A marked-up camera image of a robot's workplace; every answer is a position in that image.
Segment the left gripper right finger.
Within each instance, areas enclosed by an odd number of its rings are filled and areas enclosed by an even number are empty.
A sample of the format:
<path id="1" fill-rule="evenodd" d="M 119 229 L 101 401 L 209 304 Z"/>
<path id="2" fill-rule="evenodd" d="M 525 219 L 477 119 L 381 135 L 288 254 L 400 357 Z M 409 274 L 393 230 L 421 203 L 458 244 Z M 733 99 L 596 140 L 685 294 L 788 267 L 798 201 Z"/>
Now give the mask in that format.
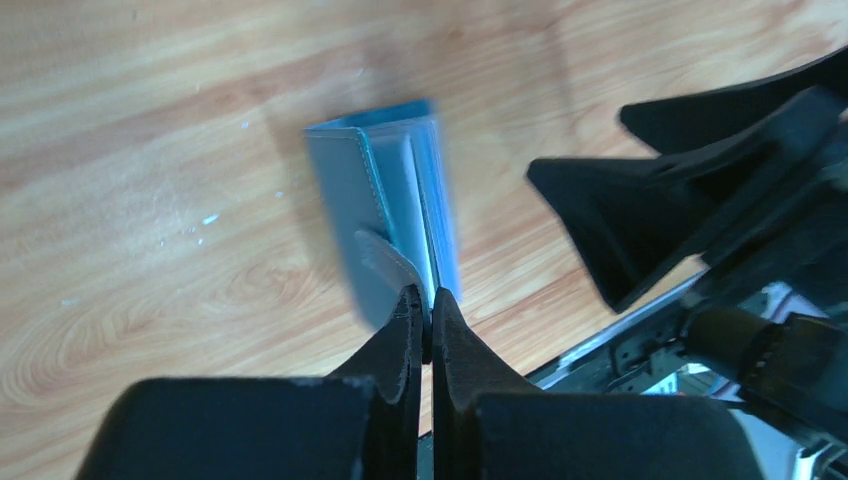
<path id="1" fill-rule="evenodd" d="M 447 289 L 432 308 L 438 479 L 758 479 L 748 438 L 702 397 L 548 393 L 468 326 Z"/>

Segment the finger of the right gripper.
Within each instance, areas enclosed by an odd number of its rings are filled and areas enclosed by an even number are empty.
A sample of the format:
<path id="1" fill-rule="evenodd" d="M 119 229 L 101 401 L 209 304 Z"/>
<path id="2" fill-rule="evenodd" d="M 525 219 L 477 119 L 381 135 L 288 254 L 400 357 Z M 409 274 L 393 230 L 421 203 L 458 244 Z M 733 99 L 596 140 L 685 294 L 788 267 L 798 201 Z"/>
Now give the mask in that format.
<path id="1" fill-rule="evenodd" d="M 798 93 L 821 87 L 847 98 L 847 48 L 760 80 L 623 106 L 619 122 L 660 154 L 695 150 L 737 134 Z"/>

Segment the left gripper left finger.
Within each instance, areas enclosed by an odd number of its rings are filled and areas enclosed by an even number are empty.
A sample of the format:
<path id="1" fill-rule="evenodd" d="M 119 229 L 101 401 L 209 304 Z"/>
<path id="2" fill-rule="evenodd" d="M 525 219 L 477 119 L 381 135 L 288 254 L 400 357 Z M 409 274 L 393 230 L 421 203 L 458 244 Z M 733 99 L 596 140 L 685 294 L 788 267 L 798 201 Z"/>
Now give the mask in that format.
<path id="1" fill-rule="evenodd" d="M 412 479 L 424 309 L 387 323 L 322 377 L 151 378 L 108 410 L 81 479 Z"/>

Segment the teal leather card holder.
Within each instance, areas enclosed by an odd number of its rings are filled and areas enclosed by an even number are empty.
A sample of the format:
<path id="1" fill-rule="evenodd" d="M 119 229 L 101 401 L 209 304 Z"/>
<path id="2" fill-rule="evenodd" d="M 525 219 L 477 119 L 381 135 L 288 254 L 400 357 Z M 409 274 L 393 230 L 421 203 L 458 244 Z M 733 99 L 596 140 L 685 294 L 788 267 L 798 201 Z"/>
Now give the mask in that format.
<path id="1" fill-rule="evenodd" d="M 306 127 L 339 258 L 363 319 L 376 329 L 415 284 L 425 306 L 461 296 L 460 262 L 441 127 L 419 99 Z"/>

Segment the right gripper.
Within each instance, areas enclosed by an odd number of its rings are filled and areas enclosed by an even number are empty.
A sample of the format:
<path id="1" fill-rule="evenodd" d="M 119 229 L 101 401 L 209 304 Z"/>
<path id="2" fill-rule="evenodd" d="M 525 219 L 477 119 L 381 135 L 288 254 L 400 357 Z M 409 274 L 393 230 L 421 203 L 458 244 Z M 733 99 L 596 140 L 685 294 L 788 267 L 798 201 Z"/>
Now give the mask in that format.
<path id="1" fill-rule="evenodd" d="M 685 353 L 735 385 L 730 408 L 812 451 L 847 447 L 846 107 L 812 87 L 695 150 L 527 170 L 612 310 L 699 257 Z"/>

